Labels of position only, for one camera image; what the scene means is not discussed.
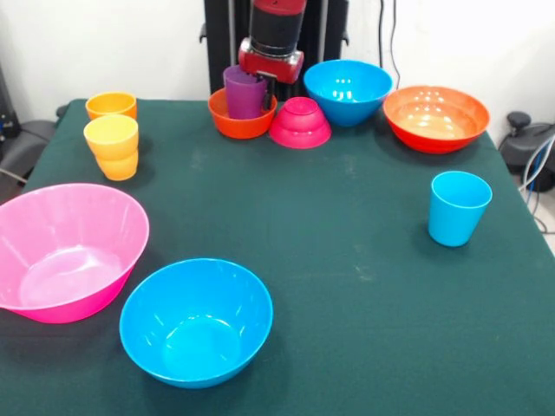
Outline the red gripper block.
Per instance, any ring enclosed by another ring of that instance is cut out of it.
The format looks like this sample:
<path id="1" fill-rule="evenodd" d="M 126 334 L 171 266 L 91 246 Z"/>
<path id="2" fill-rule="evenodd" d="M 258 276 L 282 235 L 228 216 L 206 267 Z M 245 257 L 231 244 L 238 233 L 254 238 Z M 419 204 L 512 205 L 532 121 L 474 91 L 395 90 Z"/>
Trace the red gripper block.
<path id="1" fill-rule="evenodd" d="M 264 55 L 254 48 L 251 38 L 246 37 L 238 49 L 238 64 L 247 74 L 255 75 L 257 82 L 265 83 L 263 109 L 270 109 L 276 81 L 295 83 L 304 64 L 304 53 L 294 50 L 284 56 Z"/>

